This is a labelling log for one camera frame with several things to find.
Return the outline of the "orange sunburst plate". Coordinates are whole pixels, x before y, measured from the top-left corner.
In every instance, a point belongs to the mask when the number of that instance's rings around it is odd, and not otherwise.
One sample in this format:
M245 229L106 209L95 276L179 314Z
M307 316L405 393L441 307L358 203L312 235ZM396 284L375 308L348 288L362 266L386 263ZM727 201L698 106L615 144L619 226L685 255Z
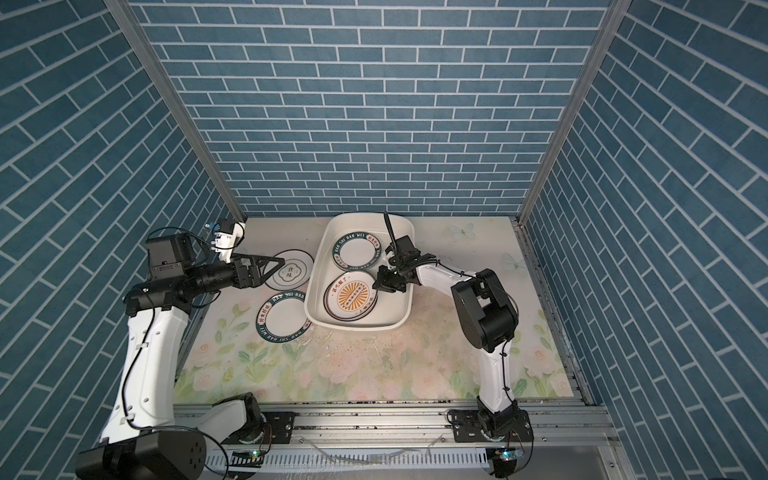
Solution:
M323 306L335 320L358 321L370 314L378 299L374 277L363 270L341 274L325 290Z

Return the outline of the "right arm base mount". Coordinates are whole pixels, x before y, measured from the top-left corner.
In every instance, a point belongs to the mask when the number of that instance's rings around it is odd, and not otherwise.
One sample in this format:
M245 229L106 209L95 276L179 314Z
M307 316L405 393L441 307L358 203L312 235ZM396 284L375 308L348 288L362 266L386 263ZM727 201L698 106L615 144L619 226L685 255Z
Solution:
M480 410L451 409L446 420L457 443L521 442L534 440L528 412L511 406L501 412L491 413L485 407Z

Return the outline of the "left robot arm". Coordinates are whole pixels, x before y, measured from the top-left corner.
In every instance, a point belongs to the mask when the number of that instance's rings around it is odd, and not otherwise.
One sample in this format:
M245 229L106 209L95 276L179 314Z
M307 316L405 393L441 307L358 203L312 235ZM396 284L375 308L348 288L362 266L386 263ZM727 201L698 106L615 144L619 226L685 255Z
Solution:
M232 287L256 288L284 266L279 257L238 254L235 233L219 233L216 261L196 263L189 231L146 241L149 278L124 298L127 352L118 393L97 447L82 451L80 479L197 479L207 450L234 437L261 442L271 425L251 393L214 405L195 426L177 424L173 390L180 345L196 298Z

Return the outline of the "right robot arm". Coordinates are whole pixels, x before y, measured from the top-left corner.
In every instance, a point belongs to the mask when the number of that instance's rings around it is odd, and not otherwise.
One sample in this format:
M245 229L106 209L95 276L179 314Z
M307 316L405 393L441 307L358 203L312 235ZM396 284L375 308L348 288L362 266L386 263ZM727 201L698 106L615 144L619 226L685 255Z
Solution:
M374 288L405 292L410 284L428 287L450 297L461 331L477 351L480 388L477 418L490 439L521 443L533 440L527 412L514 397L508 346L519 325L519 310L496 273L458 270L436 256L423 254L409 236L393 239L386 248L387 264L380 266Z

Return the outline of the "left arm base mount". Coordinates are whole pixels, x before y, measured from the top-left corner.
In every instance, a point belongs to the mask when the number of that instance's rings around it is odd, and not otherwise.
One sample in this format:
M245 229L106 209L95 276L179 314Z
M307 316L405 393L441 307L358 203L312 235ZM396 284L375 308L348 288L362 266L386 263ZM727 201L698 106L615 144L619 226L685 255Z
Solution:
M296 414L289 411L266 412L255 427L245 426L232 433L225 445L287 445L293 433Z

